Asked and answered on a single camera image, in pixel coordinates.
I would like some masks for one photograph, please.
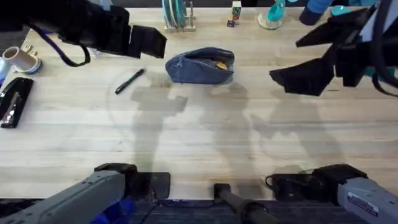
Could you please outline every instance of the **blue pouch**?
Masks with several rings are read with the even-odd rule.
[[[229,50],[205,47],[171,58],[166,71],[176,83],[220,84],[234,73],[234,60],[234,53]],[[217,68],[216,61],[223,62],[227,69]]]

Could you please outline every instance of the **table surface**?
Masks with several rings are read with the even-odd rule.
[[[161,9],[129,9],[131,22],[164,33]],[[165,59],[103,54],[81,68],[66,66],[35,32],[44,61],[29,76],[35,85],[17,129],[0,129],[0,198],[49,197],[106,162],[136,164],[172,175],[170,198],[212,198],[212,185],[230,183],[247,198],[271,198],[262,179],[348,163],[398,194],[398,104],[374,90],[334,79],[321,97],[284,93],[268,75],[321,56],[327,45],[297,49],[313,27],[302,8],[287,8],[284,25],[264,30],[266,9],[244,8],[239,25],[226,26],[230,9],[195,9],[196,32],[165,34]],[[75,61],[79,47],[61,43]],[[200,47],[235,53],[228,85],[181,85],[167,79],[165,62]],[[115,89],[134,72],[147,73],[121,95]],[[10,73],[6,83],[21,74]]]

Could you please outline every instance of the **black pen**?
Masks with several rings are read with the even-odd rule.
[[[116,89],[115,93],[116,93],[117,95],[120,94],[127,86],[129,86],[129,85],[132,83],[132,81],[134,81],[136,78],[140,77],[142,74],[144,74],[144,72],[145,72],[145,69],[144,69],[144,68],[140,69],[140,70],[139,70],[137,73],[135,73],[129,80],[125,81],[122,85],[120,85],[120,86]]]

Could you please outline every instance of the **black stapler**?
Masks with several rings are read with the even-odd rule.
[[[33,80],[15,78],[0,93],[0,128],[16,128]]]

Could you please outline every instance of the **cable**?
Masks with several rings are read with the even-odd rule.
[[[63,51],[60,49],[60,47],[52,40],[50,39],[50,37],[48,37],[41,28],[39,28],[38,26],[36,26],[33,23],[27,23],[27,25],[32,28],[34,31],[36,31],[36,33],[38,33],[41,38],[44,39],[44,41],[46,41],[46,43],[48,43],[61,57],[61,59],[63,60],[63,62],[65,62],[67,65],[71,66],[71,67],[80,67],[82,65],[85,65],[87,63],[90,63],[91,59],[90,59],[90,53],[88,53],[87,48],[83,45],[83,44],[77,44],[79,45],[82,49],[83,52],[85,53],[85,61],[82,63],[76,63],[72,60],[70,60],[70,58],[68,58],[68,56],[65,55],[65,53],[63,53]]]
[[[144,216],[144,218],[142,218],[141,222],[139,222],[139,224],[143,224],[145,222],[145,220],[149,217],[149,215],[155,210],[155,208],[157,208],[159,206],[159,204],[157,203],[156,205],[154,205],[149,212]]]
[[[385,95],[395,96],[398,95],[389,93],[384,90],[379,83],[379,76],[388,84],[392,85],[395,88],[398,88],[398,80],[389,75],[386,63],[384,62],[384,55],[382,51],[383,46],[383,33],[384,33],[384,24],[386,23],[388,11],[390,8],[392,0],[382,0],[380,2],[379,8],[377,10],[377,14],[374,19],[373,25],[373,33],[372,33],[372,42],[371,42],[371,58],[372,63],[375,69],[375,74],[372,77],[372,82],[378,91]]]
[[[163,201],[157,199],[156,191],[155,191],[155,189],[151,186],[151,184],[149,184],[149,188],[151,189],[151,192],[152,192],[152,195],[154,196],[154,200],[155,200],[156,204],[157,204],[158,206],[163,206],[163,207],[166,207],[166,208],[198,208],[198,209],[203,209],[203,208],[211,208],[211,207],[214,207],[214,206],[218,205],[217,203],[214,202],[214,200],[212,201],[211,205],[207,205],[207,206],[167,205],[166,203],[163,203]]]

